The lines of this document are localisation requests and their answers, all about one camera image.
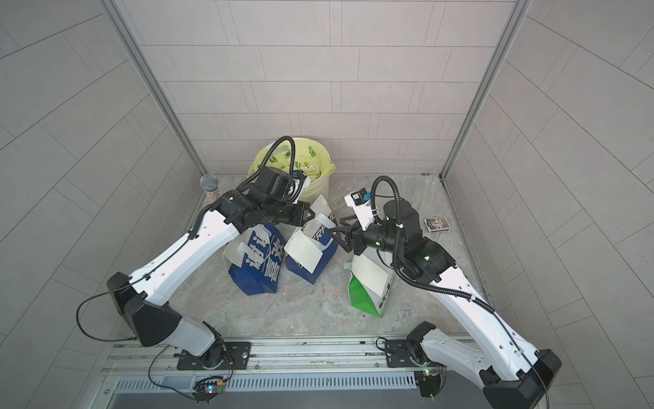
wall tile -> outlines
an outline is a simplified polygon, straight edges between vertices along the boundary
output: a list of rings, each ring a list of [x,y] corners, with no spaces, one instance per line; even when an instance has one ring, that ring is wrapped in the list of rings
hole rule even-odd
[[[129,183],[147,202],[152,199],[154,195],[147,187],[139,180],[131,171],[125,176],[125,182]]]
[[[556,104],[507,62],[502,64],[490,94],[530,142],[557,110]]]
[[[81,159],[140,99],[114,69],[43,118],[40,124]]]
[[[341,83],[332,82],[332,112],[341,112]]]
[[[445,166],[444,160],[416,160],[413,166],[413,173],[431,173],[438,175]]]
[[[586,392],[580,383],[571,385],[553,386],[549,390],[549,396],[557,404],[590,404]]]
[[[634,270],[640,281],[654,293],[654,224],[634,233],[615,245],[620,255]]]
[[[525,18],[506,60],[536,85],[540,85],[568,40]]]
[[[481,81],[494,47],[452,47],[443,81]]]
[[[0,26],[25,47],[101,13],[97,3],[83,0],[3,1]]]
[[[629,372],[652,375],[654,297],[594,224],[557,253]]]
[[[343,112],[405,113],[413,84],[410,82],[343,82]]]
[[[259,151],[259,143],[250,141],[198,141],[200,151],[207,160],[234,160],[235,158],[251,158]]]
[[[66,179],[102,206],[145,149],[123,119],[77,162],[66,174]]]
[[[511,3],[448,3],[436,45],[494,47],[512,6]]]
[[[503,205],[500,207],[500,209],[497,211],[497,214],[496,214],[497,219],[498,219],[500,222],[502,222],[502,220],[504,220],[504,218],[505,218],[509,213],[511,213],[511,210],[513,210],[513,208],[514,208],[518,203],[520,203],[520,201],[522,201],[522,198],[520,197],[520,194],[519,194],[518,191],[516,190],[515,192],[513,192],[513,194],[511,195],[511,197],[506,201],[506,203],[503,204]]]
[[[327,1],[230,1],[241,45],[329,45]]]
[[[654,132],[645,114],[654,91],[586,50],[575,51],[547,94],[627,168],[654,152],[643,137]]]
[[[547,239],[552,247],[556,249],[592,223],[593,220],[591,217],[582,209],[579,213],[571,217],[570,220],[566,221],[561,227],[550,234]]]
[[[652,192],[563,111],[534,147],[612,243],[654,221]]]
[[[446,160],[452,148],[452,141],[421,141],[410,139],[405,159]]]
[[[182,192],[173,212],[168,219],[168,223],[163,228],[162,238],[170,242],[176,242],[182,234],[185,233],[186,222],[198,200],[201,187],[196,181],[199,180],[199,172],[195,171],[197,179],[186,185]]]
[[[524,136],[515,141],[504,157],[502,167],[546,236],[581,210],[565,185]]]
[[[509,281],[525,272],[523,265],[519,261],[514,262],[506,270],[500,273],[502,284],[506,285]]]
[[[182,150],[173,131],[167,128],[136,162],[132,172],[150,192],[156,192]]]
[[[312,139],[365,139],[370,114],[300,114],[300,125]]]
[[[539,302],[536,302],[536,293],[529,283],[526,274],[521,274],[506,285],[506,292],[511,300],[511,305],[515,310],[518,321],[523,328],[522,335],[537,348],[547,348],[554,351],[561,360],[562,366],[554,378],[553,385],[566,385],[569,383],[579,382],[575,370],[572,368],[566,351],[563,350],[557,333],[547,319],[543,308]]]
[[[431,13],[429,2],[346,1],[343,45],[422,46]]]
[[[470,204],[470,210],[477,221],[481,237],[486,243],[498,273],[503,272],[518,258],[484,192],[479,193],[475,201]]]
[[[142,254],[144,257],[149,257],[150,254],[152,254],[152,248],[144,243],[143,240],[139,239],[137,236],[134,236],[134,233],[129,235],[127,244]]]
[[[287,114],[223,114],[232,139],[263,139],[290,135]]]
[[[484,188],[495,212],[499,211],[515,191],[513,183],[502,169],[491,149],[481,140],[470,165]]]
[[[145,265],[148,261],[146,257],[138,253],[129,245],[123,246],[118,256],[114,256],[114,258],[116,260],[108,269],[104,278],[101,279],[102,284],[100,285],[100,288],[98,288],[97,293],[106,291],[105,283],[108,278],[113,276],[116,272],[122,272],[129,275],[134,270]],[[111,297],[102,296],[89,301],[88,307],[82,314],[80,321],[85,331],[97,336],[98,338],[107,338],[110,336],[111,329],[119,319],[122,318],[119,318]],[[64,344],[68,349],[93,353],[95,355],[101,352],[104,345],[104,342],[98,342],[87,338],[77,327],[70,332],[70,336]]]
[[[216,3],[125,0],[143,44],[227,44]]]
[[[445,12],[446,3],[438,1],[434,2],[432,7],[432,16],[429,17],[429,26],[427,27],[427,34],[424,36],[424,46],[436,45],[436,39],[441,29],[441,22],[443,21],[443,13]]]
[[[343,2],[330,1],[329,3],[329,34],[330,45],[342,45],[343,34]]]
[[[50,363],[75,325],[71,311],[86,297],[86,294],[64,284],[48,281],[0,345],[0,361],[3,363],[0,393],[8,408],[27,406],[31,394],[16,391],[23,388],[38,390]],[[44,334],[47,334],[47,342],[43,342]]]
[[[129,114],[125,115],[125,120],[128,122],[128,124],[131,126],[131,129],[136,132],[136,134],[141,138],[141,142],[146,147],[149,147],[152,144],[152,139],[148,135],[147,132],[145,132],[145,128],[141,123],[139,122],[138,119],[136,119],[136,116],[134,116],[133,112],[130,112]]]
[[[51,190],[0,242],[0,333],[8,334],[70,248],[91,223],[87,215]],[[33,250],[39,256],[33,256]]]
[[[464,197],[468,197],[472,190],[475,188],[475,185],[479,183],[475,172],[472,170],[470,163],[467,159],[462,158],[461,155],[457,158],[454,166],[452,167],[456,179],[458,180],[461,190],[463,191]]]
[[[263,81],[258,47],[173,45],[166,50],[182,81]]]
[[[157,139],[168,125],[152,96],[148,96],[132,110],[134,116],[148,133],[151,140]]]
[[[123,75],[125,75],[125,78],[127,78],[129,85],[131,85],[134,92],[139,96],[139,99],[147,97],[150,90],[148,90],[148,87],[145,85],[145,82],[143,82],[140,74],[136,71],[134,63],[131,60],[128,60],[120,64],[119,67],[123,72]]]
[[[0,237],[4,238],[74,164],[73,155],[39,125],[1,150]]]
[[[440,81],[450,51],[449,47],[361,47],[358,80]]]
[[[497,155],[507,136],[513,130],[513,122],[497,105],[497,102],[491,96],[487,96],[475,119],[475,127],[492,152]]]
[[[74,30],[105,73],[128,58],[106,17],[92,18],[75,26]]]
[[[329,82],[253,82],[252,89],[259,112],[332,111],[332,86]]]
[[[77,56],[79,56],[79,58],[84,62],[84,65],[89,71],[91,71],[91,74],[95,79],[98,79],[105,74],[105,72],[102,71],[102,68],[97,64],[95,58],[89,52],[88,48],[86,48],[86,45],[84,45],[82,39],[80,39],[77,33],[75,33],[75,28],[69,28],[68,30],[62,31],[61,34],[66,38],[66,41],[68,41],[71,47],[73,47]]]
[[[240,82],[167,82],[181,113],[247,113]]]
[[[422,90],[424,89],[424,82],[414,82],[413,91],[411,93],[411,101],[409,102],[408,113],[417,113],[420,100],[422,98]]]
[[[0,126],[14,136],[94,81],[63,35],[4,57],[0,77],[11,78],[0,82]]]
[[[260,48],[268,81],[356,81],[357,47]]]
[[[648,402],[654,402],[654,376],[634,379]]]
[[[588,17],[588,8],[593,17]],[[654,4],[647,0],[556,2],[544,24],[615,66],[624,62],[651,29]]]
[[[341,141],[341,159],[395,159],[399,148],[400,141],[398,140],[343,139]]]
[[[414,160],[354,160],[352,173],[413,173]]]
[[[66,256],[64,265],[101,280],[146,206],[138,192],[122,182]]]
[[[181,194],[182,190],[166,177],[134,226],[133,234],[154,248]]]
[[[11,54],[19,49],[20,46],[16,44],[16,41],[0,26],[0,50],[5,54]]]
[[[427,82],[418,112],[464,114],[477,92],[476,82]]]
[[[61,284],[66,284],[68,287],[82,291],[87,295],[95,294],[95,291],[100,286],[100,283],[97,281],[86,277],[84,274],[79,274],[63,264],[52,274],[52,279],[59,281]]]
[[[79,352],[73,351],[72,349],[62,348],[52,365],[61,368],[89,371],[93,368],[96,359],[97,355],[92,353]]]
[[[547,314],[549,322],[552,323],[552,327],[555,329],[592,316],[593,313],[583,298]]]
[[[578,45],[573,43],[572,41],[568,41],[566,43],[566,45],[563,47],[563,51],[561,51],[556,61],[554,61],[554,64],[547,72],[547,75],[543,79],[543,82],[541,82],[540,85],[538,86],[538,88],[540,88],[541,91],[545,93],[549,92],[549,89],[552,88],[552,85],[561,74],[561,71],[563,71],[566,65],[568,65],[568,61],[570,61],[570,58],[572,58],[572,55],[577,50],[577,48]]]
[[[177,116],[182,122],[188,138],[192,141],[230,138],[229,135],[222,135],[213,114],[179,114]]]
[[[443,114],[381,114],[377,139],[436,139]]]
[[[534,284],[545,312],[552,312],[581,298],[575,283],[524,202],[504,218],[502,227],[529,281]]]
[[[97,212],[100,211],[100,206],[70,183],[66,178],[61,178],[54,188],[59,193],[63,194],[68,200],[87,212],[89,216],[95,217]]]
[[[625,62],[620,65],[620,69],[629,75],[635,75],[650,60],[652,54],[654,54],[654,31],[650,29],[645,38],[638,43]]]
[[[611,341],[593,317],[557,329],[595,409],[647,408],[636,382],[615,352]],[[611,368],[611,382],[602,382],[602,371]]]
[[[502,310],[510,304],[509,298],[504,286],[502,285],[495,264],[493,264],[491,255],[486,248],[486,244],[481,237],[477,223],[472,222],[466,229],[466,233],[468,234],[466,236],[468,239],[468,245],[472,250],[473,256],[477,260],[477,267],[483,278],[484,287],[490,294],[490,301],[496,310]]]
[[[145,60],[159,81],[179,81],[179,74],[164,45],[142,45]]]

gray floor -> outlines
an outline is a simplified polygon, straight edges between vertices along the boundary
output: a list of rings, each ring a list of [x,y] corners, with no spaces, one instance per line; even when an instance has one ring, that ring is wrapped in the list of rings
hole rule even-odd
[[[450,252],[478,288],[453,210],[438,177],[392,177],[402,197],[412,203],[421,218],[447,217],[451,231],[424,234]],[[344,195],[361,187],[370,190],[375,178],[374,175],[331,176],[328,201],[336,217],[353,214],[343,201]],[[234,188],[242,180],[243,177],[221,177],[221,192]],[[388,195],[390,189],[383,184],[377,192]],[[378,207],[386,200],[380,198]],[[293,228],[282,226],[280,231],[289,237]],[[170,303],[183,315],[206,321],[225,336],[407,334],[422,321],[429,321],[448,334],[465,333],[430,293],[399,279],[390,290],[382,318],[351,307],[347,294],[350,273],[343,269],[344,260],[345,252],[339,248],[315,285],[284,267],[277,294],[247,296],[233,283],[228,274],[229,264],[222,251],[217,251],[180,286]]]

wire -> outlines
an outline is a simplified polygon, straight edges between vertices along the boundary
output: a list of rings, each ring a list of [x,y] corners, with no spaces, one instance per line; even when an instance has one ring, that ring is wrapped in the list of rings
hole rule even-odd
[[[177,392],[178,394],[182,395],[183,397],[185,397],[185,398],[187,398],[187,399],[190,399],[190,400],[194,400],[194,401],[196,401],[196,402],[199,402],[199,400],[195,399],[194,397],[192,397],[192,396],[188,396],[186,393],[181,393],[180,391],[178,391],[177,389],[175,389],[175,388],[172,387],[172,386],[160,385],[160,384],[158,384],[158,383],[156,383],[155,381],[152,380],[152,376],[150,376],[150,372],[152,371],[152,365],[154,365],[154,361],[156,361],[157,358],[158,358],[162,353],[164,353],[164,351],[167,350],[169,346],[170,346],[170,345],[167,345],[165,348],[163,348],[163,349],[162,349],[162,350],[157,354],[157,356],[154,357],[154,359],[153,359],[152,362],[150,363],[150,367],[148,368],[148,379],[150,380],[150,382],[152,382],[152,384],[157,385],[158,387],[164,387],[164,388],[166,388],[166,389],[170,389],[170,390],[172,390],[172,391]]]
[[[507,334],[507,335],[509,336],[509,338],[511,339],[511,342],[513,342],[513,346],[515,346],[515,347],[518,349],[518,351],[520,351],[520,354],[523,356],[523,358],[525,358],[525,361],[527,361],[527,363],[529,364],[529,366],[531,366],[531,369],[534,370],[534,373],[535,373],[536,376],[538,377],[538,380],[540,381],[541,385],[543,385],[543,390],[545,391],[545,407],[546,407],[547,409],[549,409],[549,394],[547,393],[547,387],[545,386],[545,382],[543,381],[543,378],[540,377],[540,374],[538,373],[538,371],[536,370],[536,368],[534,368],[534,365],[532,365],[531,361],[529,361],[529,360],[527,359],[527,357],[525,356],[525,353],[520,349],[520,347],[518,346],[517,342],[513,339],[513,337],[511,336],[511,333],[509,332],[509,330],[506,329],[506,327],[504,326],[504,323],[503,323],[502,320],[500,319],[500,316],[497,315],[497,313],[493,313],[492,316],[495,317],[495,319],[500,323],[500,325],[501,325],[502,328],[504,329],[504,332],[506,332],[506,334]]]
[[[134,340],[137,340],[138,337],[136,337],[136,336],[132,336],[132,337],[130,337],[130,338],[120,338],[120,339],[117,339],[117,340],[105,340],[105,339],[102,339],[102,338],[96,338],[95,336],[92,336],[91,334],[89,334],[88,332],[86,332],[86,331],[82,328],[82,324],[80,323],[80,310],[82,309],[82,306],[83,306],[84,304],[86,304],[87,302],[89,302],[90,300],[93,300],[94,298],[97,298],[97,297],[99,297],[99,296],[103,296],[103,295],[108,295],[108,294],[111,294],[111,293],[115,293],[116,291],[124,290],[124,289],[126,289],[126,288],[128,288],[128,287],[131,287],[131,286],[133,286],[134,284],[136,284],[136,283],[138,283],[138,282],[144,280],[144,279],[147,280],[148,278],[150,278],[150,275],[152,275],[152,273],[154,273],[154,272],[155,272],[159,267],[162,266],[163,263],[167,262],[168,260],[170,260],[170,258],[171,258],[172,256],[176,255],[177,252],[180,251],[180,250],[182,249],[182,247],[184,247],[184,246],[188,243],[189,240],[190,240],[190,235],[186,238],[186,241],[185,241],[181,246],[179,246],[179,247],[177,248],[177,250],[173,251],[173,254],[169,255],[169,256],[168,256],[164,261],[162,261],[161,263],[159,263],[159,265],[158,265],[157,267],[151,269],[149,273],[144,274],[143,277],[139,278],[138,280],[134,281],[133,283],[128,282],[127,284],[125,284],[125,285],[123,285],[123,286],[121,286],[121,287],[119,287],[119,288],[117,288],[117,289],[115,289],[115,290],[105,291],[104,293],[96,294],[96,295],[91,296],[91,297],[87,298],[86,300],[82,301],[82,302],[80,303],[80,305],[77,306],[77,311],[75,312],[75,321],[77,322],[77,328],[79,328],[80,331],[82,331],[82,333],[83,333],[85,336],[87,336],[87,337],[89,337],[89,338],[91,338],[92,340],[95,340],[95,341],[100,341],[100,342],[119,342],[119,341],[134,341]]]

yellow plastic bag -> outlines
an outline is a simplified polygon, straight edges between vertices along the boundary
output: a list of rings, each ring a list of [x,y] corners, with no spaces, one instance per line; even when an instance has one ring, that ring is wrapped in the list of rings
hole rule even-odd
[[[329,176],[336,170],[336,165],[330,159],[329,152],[322,146],[322,143],[307,138],[293,138],[293,140],[295,141],[294,169],[302,170],[312,182],[315,182],[321,176]],[[271,146],[272,143],[259,151],[252,166],[250,166],[248,176],[258,169]],[[290,143],[283,141],[275,149],[266,166],[288,171],[289,163]]]

